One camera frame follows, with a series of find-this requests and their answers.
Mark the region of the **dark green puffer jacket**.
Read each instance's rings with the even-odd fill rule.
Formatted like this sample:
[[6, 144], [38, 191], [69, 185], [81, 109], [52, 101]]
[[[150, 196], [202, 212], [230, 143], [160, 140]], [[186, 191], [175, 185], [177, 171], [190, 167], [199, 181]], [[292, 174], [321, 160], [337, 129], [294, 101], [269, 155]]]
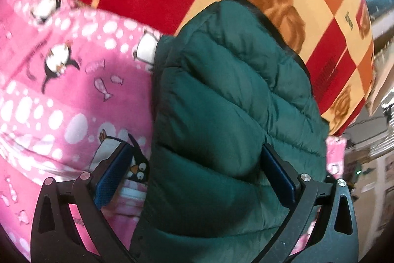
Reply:
[[245, 1], [205, 8], [159, 40], [148, 191], [130, 253], [138, 262], [250, 262], [285, 219], [259, 166], [264, 144], [326, 176], [328, 123], [308, 70]]

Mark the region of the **pink penguin fleece blanket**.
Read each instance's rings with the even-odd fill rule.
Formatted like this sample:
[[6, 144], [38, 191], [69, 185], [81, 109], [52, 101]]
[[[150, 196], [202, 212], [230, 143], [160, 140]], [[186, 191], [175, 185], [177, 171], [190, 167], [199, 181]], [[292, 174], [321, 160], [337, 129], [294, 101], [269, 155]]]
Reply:
[[[130, 253], [148, 191], [163, 36], [73, 0], [1, 0], [1, 226], [28, 262], [44, 180], [92, 172], [121, 142], [134, 148], [131, 164], [101, 212]], [[77, 206], [69, 208], [96, 253]]]

